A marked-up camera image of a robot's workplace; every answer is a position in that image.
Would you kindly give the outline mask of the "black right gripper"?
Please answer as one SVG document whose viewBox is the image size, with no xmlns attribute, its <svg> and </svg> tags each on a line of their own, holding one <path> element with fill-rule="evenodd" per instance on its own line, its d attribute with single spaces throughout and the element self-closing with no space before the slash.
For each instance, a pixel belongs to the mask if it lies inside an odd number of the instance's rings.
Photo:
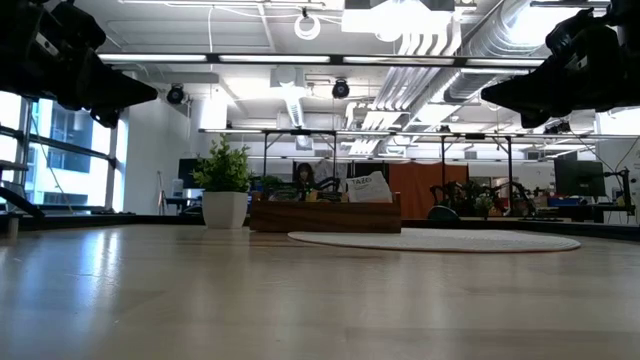
<svg viewBox="0 0 640 360">
<path fill-rule="evenodd" d="M 481 98 L 521 112 L 524 129 L 544 125 L 547 113 L 604 108 L 624 77 L 617 34 L 612 29 L 583 29 L 549 34 L 548 57 L 527 75 L 486 87 Z"/>
</svg>

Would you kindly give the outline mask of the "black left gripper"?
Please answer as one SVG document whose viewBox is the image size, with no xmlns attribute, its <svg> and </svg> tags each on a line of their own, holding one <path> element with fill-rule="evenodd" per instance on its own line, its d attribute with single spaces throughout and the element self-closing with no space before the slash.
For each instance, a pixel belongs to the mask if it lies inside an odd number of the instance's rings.
<svg viewBox="0 0 640 360">
<path fill-rule="evenodd" d="M 120 110 L 155 100 L 155 88 L 105 65 L 90 47 L 76 48 L 37 30 L 28 43 L 20 68 L 32 83 L 32 93 L 47 95 L 69 108 L 88 108 L 105 128 L 116 128 Z"/>
</svg>

